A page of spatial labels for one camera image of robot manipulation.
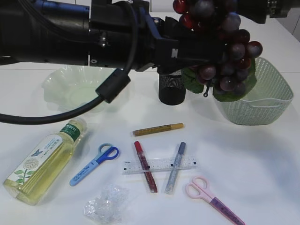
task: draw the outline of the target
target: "crumpled plastic bag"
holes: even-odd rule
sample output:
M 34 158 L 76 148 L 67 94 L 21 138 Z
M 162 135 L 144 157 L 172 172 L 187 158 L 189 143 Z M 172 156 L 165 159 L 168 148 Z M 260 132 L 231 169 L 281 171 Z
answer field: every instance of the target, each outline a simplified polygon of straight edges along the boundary
M 129 189 L 109 185 L 101 190 L 99 196 L 86 203 L 83 214 L 102 225 L 120 223 L 129 200 Z

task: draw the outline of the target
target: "grape bunch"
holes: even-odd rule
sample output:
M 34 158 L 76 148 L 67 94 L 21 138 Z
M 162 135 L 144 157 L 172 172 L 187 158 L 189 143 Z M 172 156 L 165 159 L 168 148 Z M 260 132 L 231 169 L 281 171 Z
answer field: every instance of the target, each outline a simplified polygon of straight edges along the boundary
M 173 9 L 182 14 L 180 22 L 199 35 L 215 33 L 224 42 L 225 52 L 218 63 L 190 67 L 199 84 L 219 95 L 232 93 L 243 96 L 246 92 L 248 69 L 252 59 L 259 57 L 263 46 L 250 42 L 250 33 L 240 30 L 241 19 L 236 13 L 237 0 L 174 0 Z

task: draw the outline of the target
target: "clear ruler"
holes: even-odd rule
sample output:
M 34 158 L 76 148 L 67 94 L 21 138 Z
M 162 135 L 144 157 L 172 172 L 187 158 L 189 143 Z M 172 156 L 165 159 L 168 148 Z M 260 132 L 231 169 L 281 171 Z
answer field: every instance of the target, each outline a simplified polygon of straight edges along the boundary
M 172 170 L 190 170 L 195 169 L 197 165 L 196 157 L 194 156 L 184 156 L 181 160 L 181 164 L 177 167 L 174 167 L 175 158 L 157 158 L 149 159 L 148 170 L 143 170 L 141 162 L 137 161 L 127 161 L 123 166 L 123 174 L 137 174 L 143 172 L 165 172 Z

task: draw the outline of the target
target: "silver glitter pen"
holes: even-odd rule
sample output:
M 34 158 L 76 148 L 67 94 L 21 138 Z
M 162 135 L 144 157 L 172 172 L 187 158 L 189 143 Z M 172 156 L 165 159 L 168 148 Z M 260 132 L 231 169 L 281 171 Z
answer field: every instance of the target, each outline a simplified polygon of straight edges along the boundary
M 178 150 L 176 158 L 175 158 L 175 161 L 174 161 L 174 164 L 173 164 L 174 168 L 180 167 L 181 160 L 182 160 L 185 149 L 186 149 L 186 144 L 184 142 L 181 142 L 179 150 Z M 167 187 L 165 188 L 166 194 L 171 195 L 173 193 L 173 189 L 174 189 L 175 182 L 177 179 L 177 174 L 178 174 L 178 169 L 174 169 L 171 171 Z

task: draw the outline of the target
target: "bottle label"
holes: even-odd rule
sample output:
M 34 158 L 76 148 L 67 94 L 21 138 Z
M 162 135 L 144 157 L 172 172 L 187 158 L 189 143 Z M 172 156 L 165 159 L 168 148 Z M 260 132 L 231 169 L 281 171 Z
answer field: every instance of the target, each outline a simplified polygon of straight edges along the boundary
M 59 135 L 49 135 L 24 159 L 24 161 L 8 177 L 9 180 L 23 185 L 38 168 L 61 145 Z
M 80 135 L 80 130 L 76 126 L 70 123 L 67 123 L 65 127 L 61 129 L 61 132 L 69 135 L 73 139 L 73 141 L 75 141 Z

